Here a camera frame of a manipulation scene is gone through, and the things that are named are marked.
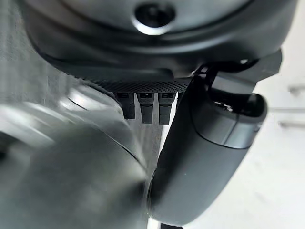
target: black plastic tab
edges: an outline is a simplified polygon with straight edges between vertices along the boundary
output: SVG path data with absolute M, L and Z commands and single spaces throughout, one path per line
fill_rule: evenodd
M 172 104 L 175 101 L 176 93 L 159 93 L 159 123 L 169 125 Z
M 142 123 L 152 124 L 153 123 L 153 93 L 137 93 L 138 101 L 140 103 Z
M 115 93 L 116 99 L 121 103 L 124 118 L 135 119 L 134 94 L 133 93 Z

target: white wall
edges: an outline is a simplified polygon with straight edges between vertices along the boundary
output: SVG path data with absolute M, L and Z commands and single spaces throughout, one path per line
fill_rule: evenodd
M 295 97 L 288 87 L 305 85 L 305 0 L 284 46 L 280 74 L 260 82 L 255 92 L 270 107 L 304 107 L 305 92 Z M 305 228 L 305 129 L 283 129 L 279 121 L 305 123 L 304 114 L 269 113 L 253 147 L 211 207 L 187 229 Z

